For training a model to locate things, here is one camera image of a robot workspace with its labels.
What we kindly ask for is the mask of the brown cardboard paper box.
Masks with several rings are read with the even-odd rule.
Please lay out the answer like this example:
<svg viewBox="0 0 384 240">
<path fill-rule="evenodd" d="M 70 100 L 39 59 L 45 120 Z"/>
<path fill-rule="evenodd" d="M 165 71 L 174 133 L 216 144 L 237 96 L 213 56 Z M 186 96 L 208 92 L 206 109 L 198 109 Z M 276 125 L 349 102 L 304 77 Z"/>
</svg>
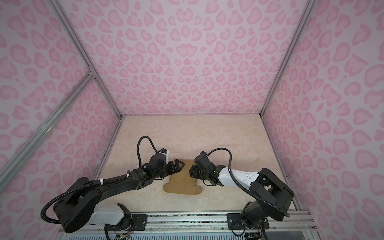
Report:
<svg viewBox="0 0 384 240">
<path fill-rule="evenodd" d="M 191 178 L 189 170 L 195 164 L 192 160 L 182 160 L 185 164 L 181 172 L 170 176 L 168 183 L 163 185 L 163 190 L 170 194 L 199 195 L 203 189 L 197 186 L 197 179 Z"/>
</svg>

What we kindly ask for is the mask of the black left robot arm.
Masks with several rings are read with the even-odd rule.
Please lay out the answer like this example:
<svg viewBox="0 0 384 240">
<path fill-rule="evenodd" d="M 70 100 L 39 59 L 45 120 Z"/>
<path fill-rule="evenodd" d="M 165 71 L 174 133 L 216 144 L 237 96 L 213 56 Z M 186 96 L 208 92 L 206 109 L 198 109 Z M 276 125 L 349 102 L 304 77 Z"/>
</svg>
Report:
<svg viewBox="0 0 384 240">
<path fill-rule="evenodd" d="M 155 153 L 148 163 L 126 174 L 99 180 L 78 179 L 65 193 L 53 200 L 53 210 L 65 233 L 74 233 L 86 225 L 109 225 L 115 230 L 131 230 L 133 218 L 124 204 L 111 208 L 100 202 L 113 196 L 143 189 L 155 180 L 177 174 L 185 163 L 167 161 L 163 153 Z"/>
</svg>

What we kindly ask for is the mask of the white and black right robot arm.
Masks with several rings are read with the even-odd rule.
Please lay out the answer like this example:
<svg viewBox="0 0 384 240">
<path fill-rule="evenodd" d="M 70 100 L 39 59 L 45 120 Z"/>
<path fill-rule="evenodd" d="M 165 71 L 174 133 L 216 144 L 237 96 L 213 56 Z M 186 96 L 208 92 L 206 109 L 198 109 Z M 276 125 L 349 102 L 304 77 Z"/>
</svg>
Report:
<svg viewBox="0 0 384 240">
<path fill-rule="evenodd" d="M 227 166 L 215 165 L 209 157 L 217 151 L 229 154 Z M 248 202 L 240 213 L 240 222 L 247 229 L 262 227 L 265 218 L 281 222 L 289 218 L 289 207 L 294 193 L 271 170 L 262 168 L 258 172 L 232 169 L 233 155 L 229 149 L 217 148 L 209 153 L 201 152 L 190 168 L 191 178 L 208 181 L 211 187 L 237 187 L 255 200 Z"/>
</svg>

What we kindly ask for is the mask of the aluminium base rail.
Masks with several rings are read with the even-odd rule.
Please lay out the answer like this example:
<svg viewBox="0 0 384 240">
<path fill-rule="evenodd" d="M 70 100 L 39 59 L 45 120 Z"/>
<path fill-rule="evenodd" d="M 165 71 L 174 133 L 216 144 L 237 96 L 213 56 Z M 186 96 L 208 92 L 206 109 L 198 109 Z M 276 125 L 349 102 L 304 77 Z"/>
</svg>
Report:
<svg viewBox="0 0 384 240">
<path fill-rule="evenodd" d="M 104 230 L 85 226 L 58 240 L 318 240 L 313 218 L 306 211 L 291 211 L 282 222 L 267 218 L 252 229 L 245 228 L 238 211 L 134 213 L 133 231 Z"/>
</svg>

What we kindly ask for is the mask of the aluminium diagonal left wall bar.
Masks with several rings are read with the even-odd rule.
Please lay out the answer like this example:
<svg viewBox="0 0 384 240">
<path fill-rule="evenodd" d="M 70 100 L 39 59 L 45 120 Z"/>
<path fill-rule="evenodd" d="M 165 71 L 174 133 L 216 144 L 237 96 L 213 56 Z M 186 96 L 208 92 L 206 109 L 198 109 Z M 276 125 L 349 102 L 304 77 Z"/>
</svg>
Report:
<svg viewBox="0 0 384 240">
<path fill-rule="evenodd" d="M 54 112 L 34 132 L 32 137 L 20 148 L 1 172 L 1 193 L 8 187 L 16 175 L 22 170 L 31 155 L 44 142 L 47 136 L 57 126 L 63 116 L 81 96 L 88 85 L 94 80 L 95 72 L 89 72 L 81 82 L 74 87 Z"/>
</svg>

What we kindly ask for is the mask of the aluminium back right corner post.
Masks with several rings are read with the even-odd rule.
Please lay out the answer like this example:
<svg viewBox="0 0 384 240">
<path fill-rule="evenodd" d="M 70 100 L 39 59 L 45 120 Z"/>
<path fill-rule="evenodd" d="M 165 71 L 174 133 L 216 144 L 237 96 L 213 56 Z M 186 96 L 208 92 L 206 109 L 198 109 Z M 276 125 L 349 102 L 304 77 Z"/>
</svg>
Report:
<svg viewBox="0 0 384 240">
<path fill-rule="evenodd" d="M 289 44 L 288 44 L 288 47 L 285 51 L 284 57 L 283 57 L 280 65 L 279 65 L 278 71 L 277 71 L 275 78 L 273 80 L 273 84 L 272 84 L 272 86 L 268 92 L 268 95 L 266 97 L 266 101 L 265 101 L 263 108 L 260 112 L 261 119 L 263 119 L 266 115 L 267 109 L 268 109 L 268 107 L 272 101 L 274 93 L 276 92 L 276 88 L 283 77 L 283 73 L 285 72 L 287 66 L 289 65 L 289 62 L 290 62 L 290 60 L 291 60 L 291 58 L 295 52 L 295 48 L 297 47 L 297 45 L 298 45 L 298 43 L 299 43 L 299 41 L 300 41 L 300 39 L 304 33 L 304 30 L 305 30 L 306 26 L 308 25 L 308 22 L 312 16 L 314 10 L 317 7 L 317 4 L 318 4 L 318 1 L 315 1 L 315 0 L 310 0 L 310 1 L 306 2 L 303 13 L 302 13 L 301 17 L 299 18 L 298 25 L 297 25 L 295 31 L 293 32 L 291 40 L 289 41 Z"/>
</svg>

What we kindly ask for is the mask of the aluminium corner post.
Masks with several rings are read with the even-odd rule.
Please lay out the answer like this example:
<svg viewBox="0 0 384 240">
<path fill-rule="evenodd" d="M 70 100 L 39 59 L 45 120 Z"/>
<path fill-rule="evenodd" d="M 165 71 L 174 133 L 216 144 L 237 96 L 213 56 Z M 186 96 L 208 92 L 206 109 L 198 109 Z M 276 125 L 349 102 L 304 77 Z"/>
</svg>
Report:
<svg viewBox="0 0 384 240">
<path fill-rule="evenodd" d="M 107 103 L 112 108 L 113 112 L 117 116 L 119 120 L 123 118 L 123 114 L 120 112 L 120 110 L 117 107 L 117 104 L 112 98 L 112 95 L 109 93 L 106 85 L 102 81 L 101 76 L 99 75 L 98 71 L 96 70 L 95 65 L 93 64 L 89 54 L 86 51 L 86 48 L 84 44 L 82 43 L 81 39 L 79 38 L 78 34 L 76 33 L 70 18 L 66 14 L 65 10 L 63 9 L 63 6 L 61 5 L 60 1 L 52 1 L 48 0 L 47 3 L 50 5 L 53 13 L 58 18 L 58 21 L 64 28 L 65 32 L 67 33 L 68 37 L 70 38 L 72 44 L 74 45 L 75 49 L 77 50 L 78 54 L 80 55 L 81 59 L 87 66 L 89 72 L 94 75 L 95 81 L 101 90 L 103 96 L 106 98 Z"/>
<path fill-rule="evenodd" d="M 277 71 L 275 78 L 273 80 L 273 84 L 272 84 L 272 86 L 268 92 L 268 95 L 266 97 L 266 101 L 265 101 L 263 108 L 260 112 L 261 119 L 263 119 L 266 115 L 267 109 L 268 109 L 268 107 L 272 101 L 274 93 L 276 92 L 276 88 L 283 77 L 283 73 L 285 72 L 287 66 L 289 65 L 289 62 L 290 62 L 290 60 L 291 60 L 291 58 L 295 52 L 295 48 L 297 47 L 297 45 L 298 45 L 298 43 L 299 43 L 299 41 L 300 41 L 300 39 L 304 33 L 304 30 L 305 30 L 306 26 L 308 25 L 308 22 L 312 16 L 314 10 L 317 7 L 317 4 L 318 4 L 318 1 L 315 1 L 315 0 L 310 0 L 310 1 L 306 2 L 303 13 L 302 13 L 301 17 L 299 18 L 298 25 L 297 25 L 295 31 L 293 32 L 291 40 L 289 41 L 289 44 L 288 44 L 288 47 L 285 51 L 284 57 L 283 57 L 280 65 L 279 65 L 278 71 Z"/>
</svg>

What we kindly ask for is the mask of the aluminium back left corner post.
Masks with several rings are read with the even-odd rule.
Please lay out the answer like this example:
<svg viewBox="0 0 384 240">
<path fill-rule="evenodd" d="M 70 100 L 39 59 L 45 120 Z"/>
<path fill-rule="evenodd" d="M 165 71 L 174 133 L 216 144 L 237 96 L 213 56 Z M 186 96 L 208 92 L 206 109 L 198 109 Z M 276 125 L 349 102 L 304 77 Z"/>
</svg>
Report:
<svg viewBox="0 0 384 240">
<path fill-rule="evenodd" d="M 87 66 L 89 72 L 94 75 L 95 81 L 101 90 L 103 96 L 106 98 L 107 103 L 112 108 L 113 112 L 117 116 L 119 120 L 123 118 L 123 114 L 120 112 L 120 110 L 117 107 L 117 104 L 112 98 L 112 95 L 109 93 L 106 85 L 102 81 L 101 76 L 99 75 L 98 71 L 96 70 L 95 65 L 93 64 L 89 54 L 86 51 L 86 48 L 84 44 L 82 43 L 81 39 L 79 38 L 78 34 L 76 33 L 70 18 L 66 14 L 65 10 L 63 9 L 63 6 L 61 5 L 60 1 L 52 1 L 48 0 L 47 3 L 50 5 L 53 13 L 58 18 L 58 21 L 64 28 L 65 32 L 67 33 L 68 37 L 70 38 L 72 44 L 74 45 L 75 49 L 77 50 L 78 54 L 80 55 L 81 59 Z"/>
</svg>

